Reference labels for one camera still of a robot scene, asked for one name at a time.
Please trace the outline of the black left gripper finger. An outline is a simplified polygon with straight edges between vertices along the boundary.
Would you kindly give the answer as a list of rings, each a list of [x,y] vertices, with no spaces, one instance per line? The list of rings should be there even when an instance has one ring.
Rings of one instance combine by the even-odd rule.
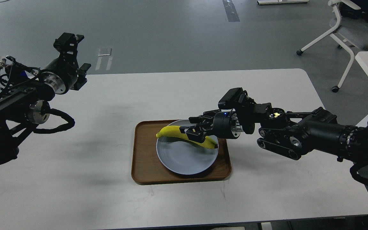
[[[86,83],[86,75],[87,71],[91,68],[91,64],[84,63],[77,71],[77,80],[74,84],[74,90],[78,91],[80,90]]]
[[[76,61],[78,44],[84,39],[83,35],[63,33],[55,39],[53,47],[59,52],[59,57],[65,61]]]

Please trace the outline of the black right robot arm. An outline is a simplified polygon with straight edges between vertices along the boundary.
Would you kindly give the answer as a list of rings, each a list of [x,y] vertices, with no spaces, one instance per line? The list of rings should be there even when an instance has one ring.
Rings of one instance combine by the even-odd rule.
[[[368,122],[366,127],[338,124],[336,115],[319,107],[311,112],[290,112],[258,104],[243,88],[232,88],[218,103],[218,109],[190,117],[192,126],[181,126],[189,140],[201,143],[207,136],[237,139],[240,132],[253,134],[255,125],[265,150],[298,160],[312,150],[321,150],[354,163],[350,174],[368,186]]]

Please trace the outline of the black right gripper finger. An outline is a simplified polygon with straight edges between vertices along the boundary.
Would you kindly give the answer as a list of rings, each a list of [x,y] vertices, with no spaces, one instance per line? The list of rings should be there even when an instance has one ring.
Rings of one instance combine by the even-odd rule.
[[[189,141],[200,146],[213,146],[213,139],[207,136],[204,131],[196,129],[195,126],[180,126],[180,132],[185,134]]]
[[[213,127],[213,116],[196,116],[188,118],[191,126]]]

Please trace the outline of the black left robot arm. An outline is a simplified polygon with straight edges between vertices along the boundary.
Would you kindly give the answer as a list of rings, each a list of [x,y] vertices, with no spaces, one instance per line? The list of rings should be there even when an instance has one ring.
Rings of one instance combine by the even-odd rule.
[[[12,56],[0,61],[0,165],[16,159],[19,145],[31,134],[71,129],[74,119],[49,105],[55,95],[80,90],[91,64],[78,65],[80,34],[63,33],[53,47],[59,56],[45,68],[19,63]]]

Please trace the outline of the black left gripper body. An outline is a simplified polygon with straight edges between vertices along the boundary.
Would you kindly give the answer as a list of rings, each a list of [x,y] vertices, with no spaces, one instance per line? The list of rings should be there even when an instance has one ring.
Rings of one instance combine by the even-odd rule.
[[[76,83],[78,68],[76,54],[60,54],[41,71],[40,79],[55,94],[65,94]]]

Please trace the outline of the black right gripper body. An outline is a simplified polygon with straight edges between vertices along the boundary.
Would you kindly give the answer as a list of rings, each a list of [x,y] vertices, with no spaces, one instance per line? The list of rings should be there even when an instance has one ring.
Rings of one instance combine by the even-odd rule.
[[[214,135],[221,139],[237,139],[244,132],[234,110],[211,110],[200,116],[200,129],[206,136]]]

